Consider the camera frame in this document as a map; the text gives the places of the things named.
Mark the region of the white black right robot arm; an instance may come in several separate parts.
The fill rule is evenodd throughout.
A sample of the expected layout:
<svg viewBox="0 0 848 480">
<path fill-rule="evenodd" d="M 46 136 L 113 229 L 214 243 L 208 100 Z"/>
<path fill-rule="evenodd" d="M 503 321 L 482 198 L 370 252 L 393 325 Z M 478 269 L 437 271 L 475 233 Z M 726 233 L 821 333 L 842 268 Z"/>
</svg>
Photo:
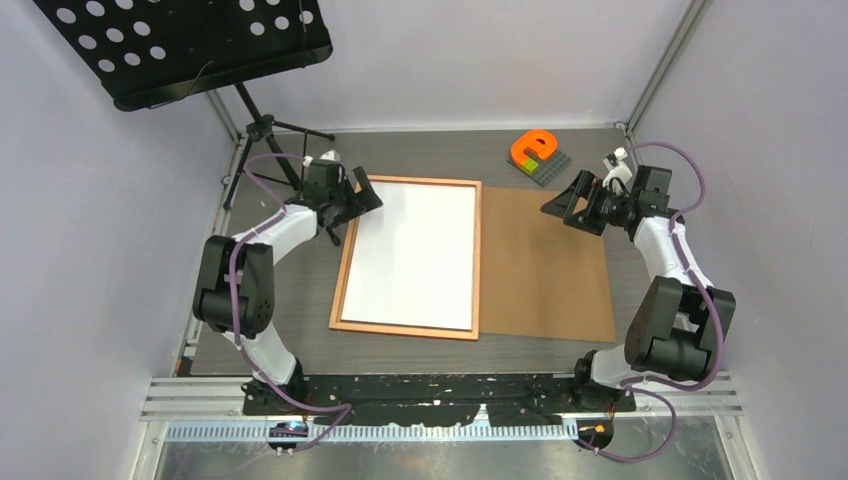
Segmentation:
<svg viewBox="0 0 848 480">
<path fill-rule="evenodd" d="M 736 300 L 697 265 L 684 220 L 669 206 L 671 179 L 668 169 L 640 166 L 626 186 L 615 173 L 600 178 L 582 170 L 540 208 L 593 235 L 622 228 L 651 279 L 623 343 L 576 362 L 570 395 L 580 409 L 610 407 L 644 381 L 697 391 L 718 375 Z"/>
</svg>

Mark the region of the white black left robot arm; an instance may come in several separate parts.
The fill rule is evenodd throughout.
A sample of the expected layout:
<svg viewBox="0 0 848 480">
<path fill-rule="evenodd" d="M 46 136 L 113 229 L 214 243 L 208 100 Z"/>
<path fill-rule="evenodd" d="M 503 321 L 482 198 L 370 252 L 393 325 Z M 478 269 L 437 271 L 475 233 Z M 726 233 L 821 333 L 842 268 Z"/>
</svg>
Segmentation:
<svg viewBox="0 0 848 480">
<path fill-rule="evenodd" d="M 300 245 L 326 233 L 340 245 L 337 228 L 382 207 L 361 166 L 347 171 L 329 155 L 304 160 L 301 189 L 254 227 L 234 236 L 213 235 L 203 247 L 192 314 L 223 335 L 251 370 L 243 386 L 248 398 L 263 399 L 284 414 L 337 412 L 306 404 L 307 383 L 300 360 L 284 345 L 272 323 L 275 268 Z"/>
</svg>

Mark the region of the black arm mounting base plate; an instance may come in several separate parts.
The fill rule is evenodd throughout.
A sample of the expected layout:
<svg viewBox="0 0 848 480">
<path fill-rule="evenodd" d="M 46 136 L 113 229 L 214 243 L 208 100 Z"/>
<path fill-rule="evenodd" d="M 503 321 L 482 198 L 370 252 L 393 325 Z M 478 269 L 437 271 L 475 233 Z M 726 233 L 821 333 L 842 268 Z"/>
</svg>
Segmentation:
<svg viewBox="0 0 848 480">
<path fill-rule="evenodd" d="M 348 404 L 344 426 L 467 426 L 487 413 L 496 426 L 552 426 L 561 414 L 631 413 L 635 400 L 577 387 L 565 374 L 312 375 L 294 390 L 307 410 L 257 380 L 242 384 L 247 416 L 299 415 L 328 426 Z"/>
</svg>

